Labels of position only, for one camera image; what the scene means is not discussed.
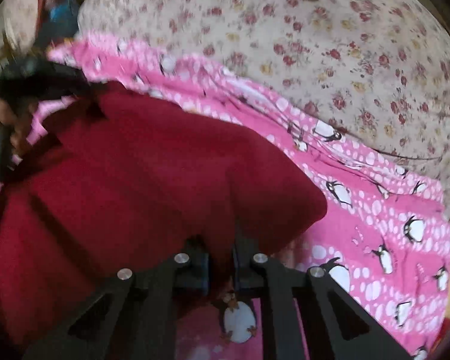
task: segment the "black object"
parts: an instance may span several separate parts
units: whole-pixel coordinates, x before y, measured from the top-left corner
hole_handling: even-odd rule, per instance
[[[0,74],[0,99],[18,116],[27,110],[30,102],[87,95],[90,90],[81,70],[39,56],[17,58]],[[12,127],[0,124],[0,181],[13,168],[11,134]]]
[[[311,360],[411,358],[323,268],[285,268],[240,234],[233,256],[238,296],[261,301],[264,359],[305,360],[294,299]],[[207,294],[208,263],[206,251],[187,243],[150,271],[120,270],[72,318],[31,345],[23,360],[174,359],[173,299]]]

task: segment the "bed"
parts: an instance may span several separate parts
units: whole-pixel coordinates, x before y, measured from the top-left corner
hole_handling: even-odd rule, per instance
[[[20,1],[12,12],[18,0],[5,0],[6,28],[25,47],[36,0]],[[86,0],[79,26],[199,53],[273,87],[439,179],[450,216],[450,36],[417,0]]]

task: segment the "metal screw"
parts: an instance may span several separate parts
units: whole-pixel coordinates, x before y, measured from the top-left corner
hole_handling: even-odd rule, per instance
[[[268,261],[268,256],[263,253],[257,253],[253,256],[253,261],[258,264],[265,264]]]
[[[188,260],[190,259],[190,256],[188,256],[188,254],[186,253],[179,253],[175,255],[175,262],[177,264],[185,264],[188,263]]]
[[[120,280],[128,280],[133,276],[133,272],[131,269],[123,268],[120,269],[116,275]]]
[[[312,268],[310,268],[310,275],[314,278],[322,278],[325,276],[325,270],[319,266],[312,266]]]

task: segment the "red cloth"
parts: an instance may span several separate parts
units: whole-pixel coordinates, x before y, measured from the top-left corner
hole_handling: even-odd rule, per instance
[[[0,195],[0,323],[20,346],[102,278],[149,268],[189,236],[225,273],[236,220],[271,253],[326,213],[322,192],[248,128],[116,83],[98,104],[54,123]]]

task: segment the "pink fabric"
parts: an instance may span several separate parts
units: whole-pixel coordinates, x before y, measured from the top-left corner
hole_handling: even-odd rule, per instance
[[[450,225],[439,181],[406,172],[278,93],[200,55],[175,60],[143,41],[90,34],[49,56],[81,67],[90,81],[118,80],[185,111],[247,126],[283,150],[322,189],[329,207],[278,257],[300,271],[328,263],[332,277],[410,353],[424,344],[430,349],[443,321],[450,271]],[[408,237],[407,223],[414,229]],[[220,344],[217,318],[218,310],[203,307],[181,321],[178,359],[262,358],[260,338]]]

